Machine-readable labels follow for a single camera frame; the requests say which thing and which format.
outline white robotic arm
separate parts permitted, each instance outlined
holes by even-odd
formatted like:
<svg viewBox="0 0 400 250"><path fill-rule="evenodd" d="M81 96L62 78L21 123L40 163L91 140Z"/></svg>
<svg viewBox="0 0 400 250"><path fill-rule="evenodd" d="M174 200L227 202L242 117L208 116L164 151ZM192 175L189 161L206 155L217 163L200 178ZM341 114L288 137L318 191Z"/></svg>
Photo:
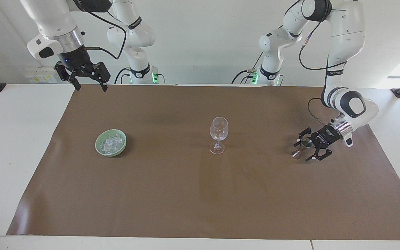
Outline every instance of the white robotic arm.
<svg viewBox="0 0 400 250"><path fill-rule="evenodd" d="M373 101L363 98L357 91L342 87L341 84L346 62L362 50L365 42L364 12L362 3L357 0L297 1L286 12L283 26L260 38L259 45L265 52L265 58L257 70L257 82L274 84L284 60L281 50L301 40L302 30L309 21L324 20L331 24L332 37L327 67L322 68L326 70L326 77L321 101L325 106L338 110L341 115L316 133L311 133L308 128L299 134L300 139L311 134L309 139L316 148L316 153L307 160L323 160L331 155L332 152L327 148L339 139L343 139L346 146L351 147L351 134L369 123L379 112ZM326 149L326 153L319 156L322 149Z"/></svg>
<svg viewBox="0 0 400 250"><path fill-rule="evenodd" d="M81 88L77 76L98 81L104 91L110 74L103 62L93 64L84 47L84 42L76 21L70 15L71 0L20 0L27 14L35 21L40 32L27 43L30 54L37 60L58 55L55 65L60 78L69 81L77 90ZM106 12L111 3L108 0L79 1L87 11Z"/></svg>
<svg viewBox="0 0 400 250"><path fill-rule="evenodd" d="M122 27L127 31L126 45L123 51L129 61L132 83L152 84L157 82L158 78L154 75L156 69L149 63L146 52L141 49L154 44L154 30L142 21L132 0L114 0L113 8L115 16L125 24ZM121 48L123 32L117 27L111 27L108 30L108 39L111 44Z"/></svg>

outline brown tabletop covering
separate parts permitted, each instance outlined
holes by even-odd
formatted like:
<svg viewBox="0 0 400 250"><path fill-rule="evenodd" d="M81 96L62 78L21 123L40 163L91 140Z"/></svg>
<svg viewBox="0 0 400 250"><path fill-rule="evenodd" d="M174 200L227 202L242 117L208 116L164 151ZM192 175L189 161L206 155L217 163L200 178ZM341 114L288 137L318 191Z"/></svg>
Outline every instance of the brown tabletop covering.
<svg viewBox="0 0 400 250"><path fill-rule="evenodd" d="M292 159L297 134L322 127L306 108L321 90L85 85L7 235L400 240L400 179L368 126L322 162ZM222 155L209 152L217 116ZM107 158L94 143L111 128L127 146Z"/></svg>

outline black cable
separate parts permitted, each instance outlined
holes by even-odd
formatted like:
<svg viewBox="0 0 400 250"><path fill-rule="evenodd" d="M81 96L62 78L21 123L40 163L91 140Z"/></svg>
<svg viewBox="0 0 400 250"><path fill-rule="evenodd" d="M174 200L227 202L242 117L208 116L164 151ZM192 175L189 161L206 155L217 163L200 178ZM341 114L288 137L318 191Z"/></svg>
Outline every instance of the black cable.
<svg viewBox="0 0 400 250"><path fill-rule="evenodd" d="M165 75L158 73L157 76L162 76L163 77L163 82L166 84L166 78Z"/></svg>
<svg viewBox="0 0 400 250"><path fill-rule="evenodd" d="M310 101L308 102L308 112L311 114L311 116L314 117L314 119L318 120L320 123L322 123L322 125L325 126L325 124L324 124L321 120L319 120L319 118L317 118L315 115L313 115L313 113L312 113L311 110L310 110L310 103L311 103L311 101L313 101L313 100L320 100L320 98L311 98L311 99L310 99Z"/></svg>
<svg viewBox="0 0 400 250"><path fill-rule="evenodd" d="M285 79L285 76L284 76L284 75L281 75L281 76L282 76L282 81L281 81L281 84L280 84L279 86L282 86L283 80Z"/></svg>
<svg viewBox="0 0 400 250"><path fill-rule="evenodd" d="M122 21L120 21L118 18L114 17L109 11L107 11L107 13L108 13L113 19L115 19L115 20L117 20L117 21L119 21L119 22L122 23Z"/></svg>
<svg viewBox="0 0 400 250"><path fill-rule="evenodd" d="M262 55L263 55L263 52L260 53L259 58L257 59L256 63L254 63L254 66L252 67L253 70L256 69L256 65L257 65L257 63L259 62L259 60L260 60L260 58L262 57ZM248 80L248 77L249 77L249 76L251 76L251 73L249 73L248 76L246 77L246 81Z"/></svg>
<svg viewBox="0 0 400 250"><path fill-rule="evenodd" d="M285 12L285 15L288 13L288 11L289 11L290 9L292 9L292 7L294 7L294 5L296 5L296 4L299 3L300 1L302 1L302 0L297 0L297 2L295 2L293 5L291 5L291 7L289 7L289 8L287 9L287 11Z"/></svg>
<svg viewBox="0 0 400 250"><path fill-rule="evenodd" d="M118 72L118 74L117 74L117 76L116 76L116 78L115 78L114 84L116 84L116 81L118 81L118 77L119 77L119 75L121 74L121 72L123 72L123 71L125 71L125 70L127 70L127 68L122 68L122 69Z"/></svg>
<svg viewBox="0 0 400 250"><path fill-rule="evenodd" d="M248 79L252 79L252 78L254 78L254 76L245 76L245 77L243 77L242 80L240 81L240 84L243 83L243 80L244 80L244 79L248 80Z"/></svg>
<svg viewBox="0 0 400 250"><path fill-rule="evenodd" d="M337 67L337 66L340 66L340 65L343 65L343 64L346 64L346 63L347 63L347 62L345 61L345 62L336 64L336 65L327 66L327 67L325 67L325 68L309 68L309 67L307 67L307 66L305 66L305 65L303 64L303 62L302 62L302 51L303 51L303 49L305 49L305 47L308 45L308 42L309 42L311 36L312 36L313 33L317 30L317 28L319 27L319 25L320 25L321 23L322 23L322 22L319 22L319 23L316 25L316 27L314 28L314 30L311 31L311 33L310 33L310 34L308 35L308 37L306 38L306 40L305 40L305 42L303 43L303 46L302 46L302 48L300 49L300 52L299 52L299 62L300 62L300 64L302 65L302 67L304 67L304 68L306 68L306 69L308 69L308 70L324 70L324 69L334 68L334 67Z"/></svg>
<svg viewBox="0 0 400 250"><path fill-rule="evenodd" d="M123 84L123 77L124 77L124 76L130 76L130 74L124 74L124 75L122 75L122 76L120 77L119 81L120 81L121 84Z"/></svg>
<svg viewBox="0 0 400 250"><path fill-rule="evenodd" d="M234 84L234 81L237 79L237 77L239 77L241 74L243 74L243 73L245 73L245 72L248 72L248 70L243 70L243 71L241 71L240 73L238 73L238 74L235 76L235 78L232 79L231 84Z"/></svg>
<svg viewBox="0 0 400 250"><path fill-rule="evenodd" d="M82 11L85 11L85 12L91 14L92 16L95 16L96 18L98 18L98 19L100 19L100 20L102 20L102 21L104 21L104 22L106 22L106 23L108 23L108 24L111 24L111 25L113 25L113 26L119 28L120 30L122 30L122 31L124 32L123 44L122 44L122 46L121 46L121 49L120 49L120 51L119 51L117 57L114 56L111 52L108 52L106 49L103 49L103 48L100 48L100 47L85 47L85 48L84 48L85 50L101 50L101 51L104 51L104 52L106 52L107 54L111 55L115 60L118 60L119 57L121 56L121 53L123 52L124 45L126 44L126 34L127 34L126 30L124 30L124 28L122 28L121 26L119 26L119 25L117 25L117 24L114 24L113 22L110 22L110 21L108 21L108 20L106 20L106 19L104 19L104 18L102 18L102 17L100 17L100 16L97 16L96 14L94 14L94 13L92 13L92 12L90 12L90 11L86 11L86 10L84 10L84 9L82 9Z"/></svg>

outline green bowl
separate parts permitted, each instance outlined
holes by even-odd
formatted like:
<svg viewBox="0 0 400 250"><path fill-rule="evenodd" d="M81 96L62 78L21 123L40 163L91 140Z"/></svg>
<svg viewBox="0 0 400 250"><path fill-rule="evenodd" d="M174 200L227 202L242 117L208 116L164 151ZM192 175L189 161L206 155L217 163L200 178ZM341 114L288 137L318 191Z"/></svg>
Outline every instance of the green bowl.
<svg viewBox="0 0 400 250"><path fill-rule="evenodd" d="M101 144L103 143L103 141L106 141L106 139L108 139L110 136L113 136L113 135L116 135L116 134L120 135L121 138L123 138L123 140L124 140L124 144L123 144L123 146L121 147L121 149L118 150L117 152L111 154L111 155L106 155L106 154L104 154L103 152L100 152L100 150L99 150L98 148L101 146ZM100 155L103 155L103 156L105 156L105 157L114 157L114 156L117 156L117 155L121 154L121 152L124 150L124 148L126 148L126 135L125 135L121 130L108 130L108 131L105 131L105 132L103 132L102 134L100 134L100 135L98 136L97 140L95 141L95 150L96 150Z"/></svg>

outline glass base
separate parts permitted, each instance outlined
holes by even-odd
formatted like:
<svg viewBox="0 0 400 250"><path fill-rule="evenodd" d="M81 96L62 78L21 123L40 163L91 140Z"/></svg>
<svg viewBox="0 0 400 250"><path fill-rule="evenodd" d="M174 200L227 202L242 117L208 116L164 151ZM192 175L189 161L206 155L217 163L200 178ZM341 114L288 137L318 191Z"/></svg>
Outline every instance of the glass base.
<svg viewBox="0 0 400 250"><path fill-rule="evenodd" d="M225 151L225 146L221 142L216 141L216 142L211 143L211 145L209 146L209 150L214 155L220 155L221 153L223 153Z"/></svg>

